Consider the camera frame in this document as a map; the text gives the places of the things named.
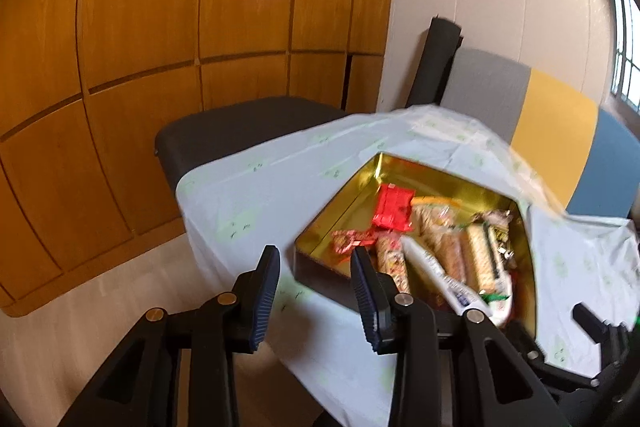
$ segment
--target red wrapper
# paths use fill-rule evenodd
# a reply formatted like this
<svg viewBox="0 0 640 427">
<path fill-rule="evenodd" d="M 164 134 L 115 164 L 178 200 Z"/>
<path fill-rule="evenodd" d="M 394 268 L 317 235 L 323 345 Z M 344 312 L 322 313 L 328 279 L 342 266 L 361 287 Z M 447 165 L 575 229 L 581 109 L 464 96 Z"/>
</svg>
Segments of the red wrapper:
<svg viewBox="0 0 640 427">
<path fill-rule="evenodd" d="M 335 230 L 334 237 L 335 253 L 341 255 L 351 253 L 356 247 L 372 247 L 378 240 L 379 232 L 376 230 Z"/>
<path fill-rule="evenodd" d="M 415 190 L 383 183 L 378 192 L 378 204 L 371 222 L 377 227 L 398 232 L 411 230 L 411 199 Z"/>
</svg>

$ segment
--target wooden baseboard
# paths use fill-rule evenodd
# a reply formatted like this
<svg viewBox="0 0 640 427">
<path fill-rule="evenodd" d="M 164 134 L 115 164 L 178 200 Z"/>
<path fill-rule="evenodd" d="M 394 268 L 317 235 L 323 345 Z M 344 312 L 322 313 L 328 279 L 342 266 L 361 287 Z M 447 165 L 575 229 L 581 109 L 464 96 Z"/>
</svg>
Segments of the wooden baseboard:
<svg viewBox="0 0 640 427">
<path fill-rule="evenodd" d="M 183 233 L 184 223 L 182 218 L 178 217 L 156 229 L 143 233 L 143 235 L 134 237 L 113 250 L 88 260 L 69 272 L 63 273 L 21 299 L 2 307 L 2 311 L 10 317 L 22 317 L 44 306 L 70 289 L 97 277 L 119 264 L 126 263 L 141 253 L 158 247 Z"/>
</svg>

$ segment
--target wooden floor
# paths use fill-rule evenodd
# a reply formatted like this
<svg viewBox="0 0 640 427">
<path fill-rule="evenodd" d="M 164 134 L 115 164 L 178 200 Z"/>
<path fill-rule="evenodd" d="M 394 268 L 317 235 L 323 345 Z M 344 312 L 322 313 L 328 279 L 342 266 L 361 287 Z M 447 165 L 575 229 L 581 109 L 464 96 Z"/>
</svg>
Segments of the wooden floor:
<svg viewBox="0 0 640 427">
<path fill-rule="evenodd" d="M 53 427 L 147 309 L 175 313 L 212 296 L 181 235 L 26 317 L 0 314 L 0 388 L 26 427 Z M 235 367 L 243 426 L 307 427 L 321 412 L 266 344 Z"/>
</svg>

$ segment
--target black cushion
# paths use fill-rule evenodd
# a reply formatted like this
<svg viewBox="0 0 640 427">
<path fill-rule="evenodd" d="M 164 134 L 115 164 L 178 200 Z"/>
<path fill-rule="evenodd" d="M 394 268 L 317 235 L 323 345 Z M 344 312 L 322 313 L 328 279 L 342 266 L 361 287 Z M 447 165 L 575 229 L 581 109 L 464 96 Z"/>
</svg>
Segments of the black cushion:
<svg viewBox="0 0 640 427">
<path fill-rule="evenodd" d="M 304 98 L 252 100 L 170 123 L 156 136 L 156 155 L 175 192 L 180 178 L 200 165 L 344 116 L 340 109 Z"/>
</svg>

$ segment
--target table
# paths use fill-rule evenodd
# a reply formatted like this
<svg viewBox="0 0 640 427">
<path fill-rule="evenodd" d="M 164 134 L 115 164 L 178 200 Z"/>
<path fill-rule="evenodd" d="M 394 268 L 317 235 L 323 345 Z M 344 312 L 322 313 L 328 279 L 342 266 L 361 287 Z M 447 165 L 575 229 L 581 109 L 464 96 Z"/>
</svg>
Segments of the table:
<svg viewBox="0 0 640 427">
<path fill-rule="evenodd" d="M 343 425 L 386 425 L 395 356 L 375 355 L 356 313 L 292 277 L 293 242 L 350 176 L 378 152 L 444 169 L 518 201 L 538 293 L 536 340 L 549 363 L 585 375 L 598 350 L 570 312 L 585 302 L 632 324 L 640 303 L 638 240 L 628 221 L 566 216 L 542 181 L 476 120 L 434 107 L 354 115 L 193 169 L 176 195 L 209 286 L 228 290 L 266 244 L 283 256 L 267 342 Z"/>
</svg>

